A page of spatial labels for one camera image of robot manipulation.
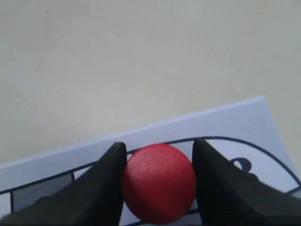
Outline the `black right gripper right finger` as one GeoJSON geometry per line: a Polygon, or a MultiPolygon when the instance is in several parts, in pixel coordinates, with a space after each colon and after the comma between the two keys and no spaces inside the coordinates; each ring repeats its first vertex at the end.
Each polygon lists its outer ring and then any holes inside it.
{"type": "Polygon", "coordinates": [[[204,139],[194,140],[196,200],[204,226],[299,226],[301,201],[242,171],[204,139]]]}

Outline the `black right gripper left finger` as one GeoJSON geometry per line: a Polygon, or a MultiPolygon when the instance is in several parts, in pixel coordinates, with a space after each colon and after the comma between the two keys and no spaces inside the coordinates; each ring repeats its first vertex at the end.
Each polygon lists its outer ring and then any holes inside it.
{"type": "Polygon", "coordinates": [[[117,226],[123,209],[123,142],[115,142],[81,177],[57,193],[4,216],[2,226],[117,226]]]}

